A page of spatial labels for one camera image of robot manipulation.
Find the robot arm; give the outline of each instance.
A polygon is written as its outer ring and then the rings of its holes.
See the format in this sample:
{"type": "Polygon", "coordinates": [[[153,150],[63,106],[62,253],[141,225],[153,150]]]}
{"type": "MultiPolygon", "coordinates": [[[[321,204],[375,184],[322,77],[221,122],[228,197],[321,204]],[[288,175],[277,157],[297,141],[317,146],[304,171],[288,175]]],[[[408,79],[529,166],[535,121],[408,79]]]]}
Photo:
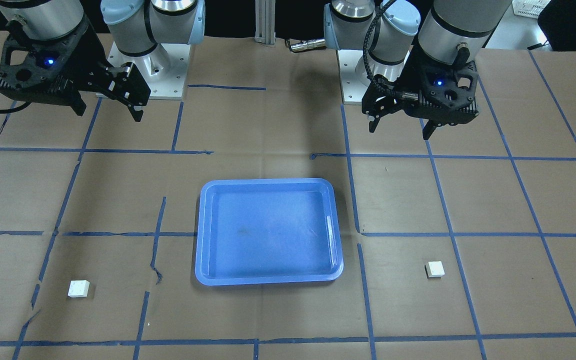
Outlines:
{"type": "Polygon", "coordinates": [[[0,60],[0,93],[12,100],[66,105],[82,116],[80,91],[126,105],[135,121],[150,89],[133,63],[114,67],[78,1],[0,0],[8,20],[0,60]],[[13,64],[14,52],[25,53],[13,64]]]}
{"type": "Polygon", "coordinates": [[[361,21],[357,16],[343,18],[338,11],[355,15],[359,12],[347,8],[364,9],[370,2],[333,0],[324,10],[326,45],[363,50],[356,70],[367,79],[361,111],[372,117],[370,132],[383,116],[400,110],[428,119],[425,140],[439,126],[470,123],[479,114],[474,59],[510,0],[435,0],[419,30],[419,12],[406,0],[384,0],[361,21]],[[361,44],[356,34],[347,32],[361,32],[361,44]]]}
{"type": "Polygon", "coordinates": [[[0,0],[10,32],[0,60],[0,93],[66,105],[81,116],[86,104],[80,91],[96,92],[123,103],[141,121],[149,85],[180,78],[169,71],[180,65],[172,64],[160,43],[200,43],[204,0],[103,0],[101,9],[123,55],[114,66],[77,0],[0,0]],[[12,63],[15,52],[25,53],[23,62],[12,63]]]}

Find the white cube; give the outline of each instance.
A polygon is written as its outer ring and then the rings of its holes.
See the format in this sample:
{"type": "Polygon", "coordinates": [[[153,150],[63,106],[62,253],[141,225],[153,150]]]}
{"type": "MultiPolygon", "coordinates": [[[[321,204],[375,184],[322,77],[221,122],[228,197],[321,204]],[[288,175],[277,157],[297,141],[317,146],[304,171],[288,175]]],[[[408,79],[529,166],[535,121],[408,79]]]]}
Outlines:
{"type": "Polygon", "coordinates": [[[90,282],[88,280],[73,280],[70,281],[68,289],[69,297],[87,297],[90,282]]]}
{"type": "Polygon", "coordinates": [[[425,264],[425,275],[428,278],[441,278],[446,275],[441,261],[428,261],[425,264]]]}

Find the dark background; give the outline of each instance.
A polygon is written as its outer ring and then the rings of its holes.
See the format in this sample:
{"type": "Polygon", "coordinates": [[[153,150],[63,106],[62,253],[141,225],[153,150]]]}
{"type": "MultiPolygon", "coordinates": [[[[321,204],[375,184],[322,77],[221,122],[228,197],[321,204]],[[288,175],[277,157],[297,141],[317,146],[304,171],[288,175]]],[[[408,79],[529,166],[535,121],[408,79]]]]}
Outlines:
{"type": "MultiPolygon", "coordinates": [[[[107,33],[101,16],[101,0],[80,0],[98,33],[107,33]]],[[[323,38],[323,9],[330,0],[276,0],[275,34],[281,39],[323,38]]],[[[432,0],[410,0],[425,18],[432,0]]],[[[205,0],[205,34],[210,37],[255,36],[255,0],[205,0]]],[[[6,24],[0,13],[0,30],[6,24]]]]}
{"type": "MultiPolygon", "coordinates": [[[[432,0],[408,1],[419,9],[422,20],[425,19],[432,0]]],[[[94,30],[107,33],[108,27],[99,8],[101,0],[80,2],[94,30]]],[[[329,2],[330,0],[276,0],[276,36],[296,40],[323,38],[323,7],[329,2]]],[[[205,4],[206,36],[255,36],[255,0],[205,0],[205,4]]],[[[0,13],[0,30],[3,30],[5,23],[0,13]]],[[[554,51],[576,51],[576,0],[551,0],[539,16],[538,24],[554,51]]]]}

